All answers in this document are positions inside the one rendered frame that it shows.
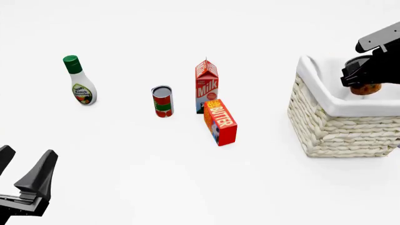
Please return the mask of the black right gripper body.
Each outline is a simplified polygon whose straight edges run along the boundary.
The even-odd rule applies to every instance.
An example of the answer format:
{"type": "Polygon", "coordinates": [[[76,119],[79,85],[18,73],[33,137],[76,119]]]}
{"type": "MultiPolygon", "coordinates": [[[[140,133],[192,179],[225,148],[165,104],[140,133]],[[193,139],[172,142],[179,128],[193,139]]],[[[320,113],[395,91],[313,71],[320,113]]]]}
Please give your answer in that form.
{"type": "Polygon", "coordinates": [[[372,81],[381,83],[400,84],[400,49],[383,52],[378,48],[372,52],[374,67],[372,81]]]}

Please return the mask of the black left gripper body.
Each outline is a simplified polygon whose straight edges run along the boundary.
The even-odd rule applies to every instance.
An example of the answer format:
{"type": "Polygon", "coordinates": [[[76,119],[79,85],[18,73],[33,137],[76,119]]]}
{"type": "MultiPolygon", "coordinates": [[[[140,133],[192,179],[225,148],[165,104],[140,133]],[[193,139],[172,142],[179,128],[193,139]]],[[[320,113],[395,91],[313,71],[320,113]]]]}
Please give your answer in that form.
{"type": "Polygon", "coordinates": [[[5,225],[11,216],[41,217],[49,200],[35,192],[21,191],[19,196],[0,194],[0,225],[5,225]]]}

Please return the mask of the tomato tin red green label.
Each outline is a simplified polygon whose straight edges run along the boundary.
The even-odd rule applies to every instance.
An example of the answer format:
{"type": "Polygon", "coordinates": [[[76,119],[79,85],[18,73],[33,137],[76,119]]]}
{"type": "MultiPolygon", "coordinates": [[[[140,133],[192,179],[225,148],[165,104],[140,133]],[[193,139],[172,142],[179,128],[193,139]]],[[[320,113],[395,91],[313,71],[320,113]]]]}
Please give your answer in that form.
{"type": "Polygon", "coordinates": [[[168,118],[173,115],[173,94],[169,86],[154,87],[152,97],[156,114],[160,118],[168,118]]]}

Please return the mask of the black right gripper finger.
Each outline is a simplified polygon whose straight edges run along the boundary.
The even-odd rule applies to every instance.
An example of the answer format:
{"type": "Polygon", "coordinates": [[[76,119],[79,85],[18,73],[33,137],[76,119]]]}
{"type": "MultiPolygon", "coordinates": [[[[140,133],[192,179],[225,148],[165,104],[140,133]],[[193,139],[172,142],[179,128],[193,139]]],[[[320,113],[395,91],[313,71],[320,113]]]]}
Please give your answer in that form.
{"type": "Polygon", "coordinates": [[[360,88],[366,84],[382,84],[383,80],[373,60],[348,61],[342,69],[341,82],[344,87],[360,88]]]}

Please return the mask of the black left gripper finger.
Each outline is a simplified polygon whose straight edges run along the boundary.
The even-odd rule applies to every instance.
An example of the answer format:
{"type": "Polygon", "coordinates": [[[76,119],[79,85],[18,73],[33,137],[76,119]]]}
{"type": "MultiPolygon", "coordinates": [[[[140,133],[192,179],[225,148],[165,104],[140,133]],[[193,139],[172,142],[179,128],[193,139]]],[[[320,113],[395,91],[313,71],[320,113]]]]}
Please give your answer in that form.
{"type": "Polygon", "coordinates": [[[0,176],[12,161],[15,153],[15,150],[8,145],[0,147],[0,176]]]}
{"type": "Polygon", "coordinates": [[[51,198],[51,181],[58,155],[51,149],[47,150],[35,166],[14,186],[20,190],[23,200],[34,200],[40,197],[49,202],[51,198]]]}

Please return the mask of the wicker basket white lining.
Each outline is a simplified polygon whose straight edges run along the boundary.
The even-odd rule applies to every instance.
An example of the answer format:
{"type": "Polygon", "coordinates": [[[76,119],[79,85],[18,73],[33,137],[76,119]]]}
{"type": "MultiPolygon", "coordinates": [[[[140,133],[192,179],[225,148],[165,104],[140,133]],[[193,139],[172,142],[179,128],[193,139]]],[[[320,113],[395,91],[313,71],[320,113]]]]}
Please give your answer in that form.
{"type": "Polygon", "coordinates": [[[400,85],[370,95],[342,87],[343,59],[301,56],[288,116],[308,157],[383,157],[400,148],[400,85]]]}

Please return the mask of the ranch dressing bottle green cap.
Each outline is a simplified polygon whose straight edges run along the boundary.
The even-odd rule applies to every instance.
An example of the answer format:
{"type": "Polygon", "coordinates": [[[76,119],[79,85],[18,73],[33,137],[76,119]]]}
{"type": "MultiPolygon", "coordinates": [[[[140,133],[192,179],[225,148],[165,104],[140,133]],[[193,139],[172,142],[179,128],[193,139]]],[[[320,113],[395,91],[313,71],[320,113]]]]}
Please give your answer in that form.
{"type": "Polygon", "coordinates": [[[97,91],[94,84],[85,75],[77,56],[66,56],[63,62],[71,77],[72,93],[78,102],[84,106],[94,104],[97,91]]]}

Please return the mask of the red orange butter box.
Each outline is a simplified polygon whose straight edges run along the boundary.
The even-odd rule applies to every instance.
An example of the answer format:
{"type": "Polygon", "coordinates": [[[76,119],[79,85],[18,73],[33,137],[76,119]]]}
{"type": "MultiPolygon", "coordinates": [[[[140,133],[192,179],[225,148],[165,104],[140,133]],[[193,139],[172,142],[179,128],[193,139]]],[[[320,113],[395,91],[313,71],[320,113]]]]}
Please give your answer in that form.
{"type": "Polygon", "coordinates": [[[220,99],[204,103],[204,121],[218,146],[235,142],[238,125],[220,99]]]}

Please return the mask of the red white milk carton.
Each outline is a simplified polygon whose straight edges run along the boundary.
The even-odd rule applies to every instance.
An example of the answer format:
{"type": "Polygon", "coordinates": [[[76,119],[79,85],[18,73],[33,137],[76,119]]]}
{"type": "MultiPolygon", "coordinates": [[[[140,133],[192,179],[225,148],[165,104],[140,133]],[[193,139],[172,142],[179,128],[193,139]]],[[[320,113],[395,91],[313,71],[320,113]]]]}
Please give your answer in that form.
{"type": "Polygon", "coordinates": [[[204,103],[218,98],[217,67],[207,59],[196,66],[196,114],[204,114],[204,103]]]}

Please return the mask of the small grey flat plate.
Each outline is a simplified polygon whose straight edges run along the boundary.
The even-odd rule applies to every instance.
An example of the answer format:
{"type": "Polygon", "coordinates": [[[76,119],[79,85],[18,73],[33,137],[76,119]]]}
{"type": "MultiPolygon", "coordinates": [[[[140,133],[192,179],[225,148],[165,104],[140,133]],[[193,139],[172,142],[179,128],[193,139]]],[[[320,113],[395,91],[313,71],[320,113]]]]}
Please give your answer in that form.
{"type": "Polygon", "coordinates": [[[355,50],[358,53],[365,53],[385,44],[393,43],[400,39],[400,22],[380,29],[370,35],[362,37],[356,44],[355,50]]]}

